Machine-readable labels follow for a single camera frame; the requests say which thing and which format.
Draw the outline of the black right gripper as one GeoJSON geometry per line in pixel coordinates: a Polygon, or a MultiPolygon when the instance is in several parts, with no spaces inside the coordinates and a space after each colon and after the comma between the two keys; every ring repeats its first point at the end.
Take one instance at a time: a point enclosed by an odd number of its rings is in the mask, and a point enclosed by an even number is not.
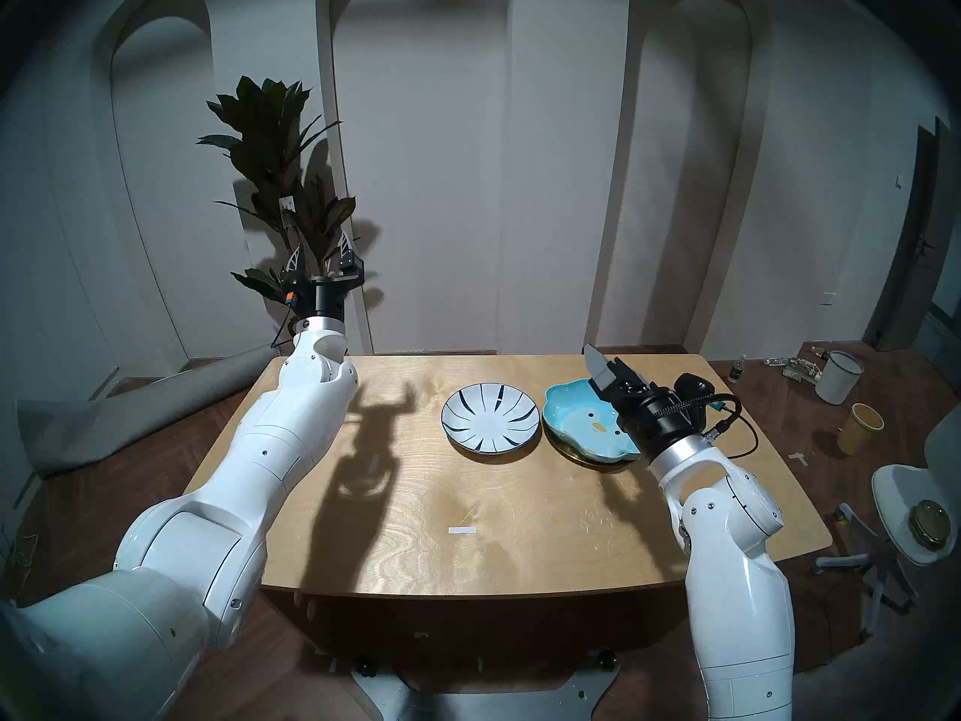
{"type": "Polygon", "coordinates": [[[667,412],[714,394],[714,386],[699,376],[679,376],[674,387],[640,385],[640,376],[619,357],[612,362],[596,347],[584,344],[585,365],[597,395],[617,412],[617,424],[644,460],[654,460],[669,447],[706,430],[705,404],[667,412]]]}

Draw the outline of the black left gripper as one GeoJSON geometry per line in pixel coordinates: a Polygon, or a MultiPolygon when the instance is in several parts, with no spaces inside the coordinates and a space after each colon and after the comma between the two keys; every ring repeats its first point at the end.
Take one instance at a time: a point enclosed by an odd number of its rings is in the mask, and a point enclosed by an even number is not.
{"type": "Polygon", "coordinates": [[[357,261],[354,241],[345,230],[341,230],[338,248],[338,269],[342,269],[339,276],[307,276],[302,243],[285,263],[285,304],[298,319],[327,317],[344,320],[346,296],[364,284],[365,264],[357,261]]]}

